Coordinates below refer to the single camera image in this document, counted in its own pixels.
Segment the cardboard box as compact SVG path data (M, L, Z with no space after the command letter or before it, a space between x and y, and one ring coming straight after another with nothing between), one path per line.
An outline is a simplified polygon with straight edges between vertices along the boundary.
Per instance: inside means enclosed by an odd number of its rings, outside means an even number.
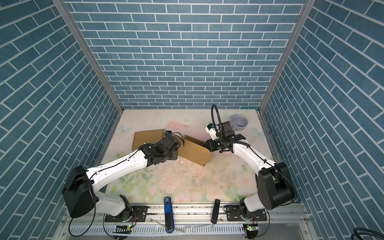
M165 134L165 130L148 130L135 132L132 144L132 151L137 150L143 144L155 144L160 141Z

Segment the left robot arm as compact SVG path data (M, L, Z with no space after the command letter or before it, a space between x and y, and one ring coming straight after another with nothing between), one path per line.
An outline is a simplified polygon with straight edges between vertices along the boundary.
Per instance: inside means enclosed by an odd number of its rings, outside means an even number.
M137 170L178 158L181 143L171 131L155 144L143 144L132 153L110 163L71 170L62 195L70 217L75 219L89 212L110 215L124 222L131 220L133 208L127 197L113 197L100 190L109 183Z

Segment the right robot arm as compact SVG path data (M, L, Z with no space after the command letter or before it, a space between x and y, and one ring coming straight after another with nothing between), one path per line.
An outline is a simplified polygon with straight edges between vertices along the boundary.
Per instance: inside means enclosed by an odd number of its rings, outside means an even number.
M288 166L262 155L244 136L234 135L225 140L209 139L204 147L210 152L229 151L243 159L254 170L257 192L240 200L240 211L244 219L251 219L259 210L273 210L296 199L297 194Z

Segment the lavender ceramic cup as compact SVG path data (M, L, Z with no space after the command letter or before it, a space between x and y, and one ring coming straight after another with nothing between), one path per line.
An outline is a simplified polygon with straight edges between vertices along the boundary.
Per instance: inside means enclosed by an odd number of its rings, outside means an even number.
M242 115L234 115L231 124L234 131L242 131L248 126L248 119Z

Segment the blue black handheld tool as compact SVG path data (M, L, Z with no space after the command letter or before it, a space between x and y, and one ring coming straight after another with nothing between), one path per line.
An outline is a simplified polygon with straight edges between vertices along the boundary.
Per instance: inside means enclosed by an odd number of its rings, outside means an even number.
M165 228L168 234L171 234L175 230L173 207L171 197L164 198L164 209L165 209Z

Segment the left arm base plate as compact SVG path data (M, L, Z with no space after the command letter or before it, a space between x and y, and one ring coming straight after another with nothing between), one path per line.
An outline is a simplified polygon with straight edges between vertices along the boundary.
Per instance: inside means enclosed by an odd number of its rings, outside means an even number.
M117 216L106 215L104 221L106 223L143 223L146 221L148 206L132 206L129 209L124 209Z

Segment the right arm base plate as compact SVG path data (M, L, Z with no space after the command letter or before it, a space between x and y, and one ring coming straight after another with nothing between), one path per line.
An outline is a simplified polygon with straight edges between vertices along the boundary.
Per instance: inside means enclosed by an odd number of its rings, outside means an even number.
M224 205L223 210L227 216L228 222L240 221L267 221L267 215L264 210L257 210L250 212L246 209L245 205Z

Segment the aluminium front rail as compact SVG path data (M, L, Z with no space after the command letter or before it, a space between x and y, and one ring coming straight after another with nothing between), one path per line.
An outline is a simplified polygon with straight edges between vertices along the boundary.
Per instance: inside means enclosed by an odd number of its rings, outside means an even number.
M173 218L175 225L210 225L214 209L213 203L208 204L186 204L173 203ZM83 217L67 220L72 227L83 225L84 228L92 223L93 227L107 225L136 226L143 224L165 224L165 207L163 204L134 204L134 216L125 221L116 217L108 217L106 214L87 214ZM302 204L290 204L278 207L274 210L258 210L251 217L243 217L240 208L235 203L221 203L218 213L217 224L227 223L255 223L255 224L303 224L309 222L308 214Z

